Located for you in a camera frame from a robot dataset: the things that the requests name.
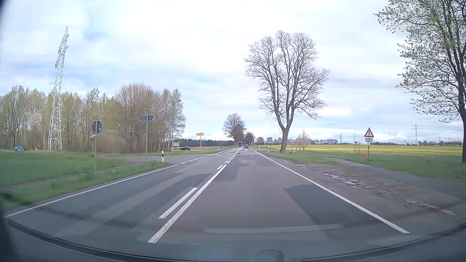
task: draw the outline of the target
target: round traffic sign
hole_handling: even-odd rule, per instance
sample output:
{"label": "round traffic sign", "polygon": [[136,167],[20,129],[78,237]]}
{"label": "round traffic sign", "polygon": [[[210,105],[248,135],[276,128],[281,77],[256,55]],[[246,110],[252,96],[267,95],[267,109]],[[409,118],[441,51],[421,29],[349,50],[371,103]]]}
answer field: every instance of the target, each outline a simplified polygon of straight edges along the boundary
{"label": "round traffic sign", "polygon": [[92,123],[92,131],[98,134],[102,131],[102,121],[96,120]]}

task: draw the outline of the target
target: sign post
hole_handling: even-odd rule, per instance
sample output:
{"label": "sign post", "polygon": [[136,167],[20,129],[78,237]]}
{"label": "sign post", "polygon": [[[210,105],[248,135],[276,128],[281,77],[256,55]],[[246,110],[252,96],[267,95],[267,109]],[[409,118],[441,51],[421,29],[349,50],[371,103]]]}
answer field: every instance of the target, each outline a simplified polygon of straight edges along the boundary
{"label": "sign post", "polygon": [[96,119],[92,123],[92,132],[95,135],[92,135],[90,137],[90,139],[92,141],[92,153],[94,155],[94,176],[96,176],[96,153],[97,153],[97,140],[96,140],[96,138],[97,138],[97,134],[100,133],[101,131],[102,131],[102,121],[100,121],[99,119]]}
{"label": "sign post", "polygon": [[200,136],[200,140],[201,140],[201,151],[202,151],[202,136],[204,135],[204,133],[197,133],[196,136]]}
{"label": "sign post", "polygon": [[149,121],[154,121],[154,115],[145,115],[145,116],[141,116],[139,118],[139,121],[141,121],[142,123],[146,123],[146,156],[147,156],[147,141],[148,141],[148,122]]}
{"label": "sign post", "polygon": [[370,128],[366,131],[364,137],[366,138],[367,142],[367,160],[369,160],[369,146],[374,141],[374,134]]}

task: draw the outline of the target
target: windshield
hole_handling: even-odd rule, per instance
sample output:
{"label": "windshield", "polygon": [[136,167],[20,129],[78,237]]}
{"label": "windshield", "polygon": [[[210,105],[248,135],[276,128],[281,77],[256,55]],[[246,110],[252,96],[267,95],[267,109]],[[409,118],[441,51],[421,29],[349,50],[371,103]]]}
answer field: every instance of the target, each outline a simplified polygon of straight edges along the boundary
{"label": "windshield", "polygon": [[0,238],[34,262],[463,259],[464,10],[8,1]]}

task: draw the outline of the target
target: direction sign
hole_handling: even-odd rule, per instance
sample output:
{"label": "direction sign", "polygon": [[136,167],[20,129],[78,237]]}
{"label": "direction sign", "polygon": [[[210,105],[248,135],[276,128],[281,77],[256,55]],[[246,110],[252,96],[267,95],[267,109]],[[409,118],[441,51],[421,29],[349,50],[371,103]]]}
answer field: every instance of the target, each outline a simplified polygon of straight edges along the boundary
{"label": "direction sign", "polygon": [[141,122],[154,121],[154,115],[141,116],[139,118]]}
{"label": "direction sign", "polygon": [[366,134],[364,135],[367,138],[373,138],[374,134],[372,134],[372,130],[370,128],[366,131]]}
{"label": "direction sign", "polygon": [[92,131],[98,134],[102,131],[102,121],[96,120],[92,123]]}

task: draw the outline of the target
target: triangular warning sign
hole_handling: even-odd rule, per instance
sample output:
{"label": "triangular warning sign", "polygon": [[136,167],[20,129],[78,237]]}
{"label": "triangular warning sign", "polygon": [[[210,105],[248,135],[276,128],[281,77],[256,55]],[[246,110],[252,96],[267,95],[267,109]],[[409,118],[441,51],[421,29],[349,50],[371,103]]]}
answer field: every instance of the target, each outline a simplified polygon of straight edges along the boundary
{"label": "triangular warning sign", "polygon": [[366,137],[366,138],[373,138],[374,137],[374,135],[372,134],[372,131],[370,130],[370,128],[367,130],[364,137]]}

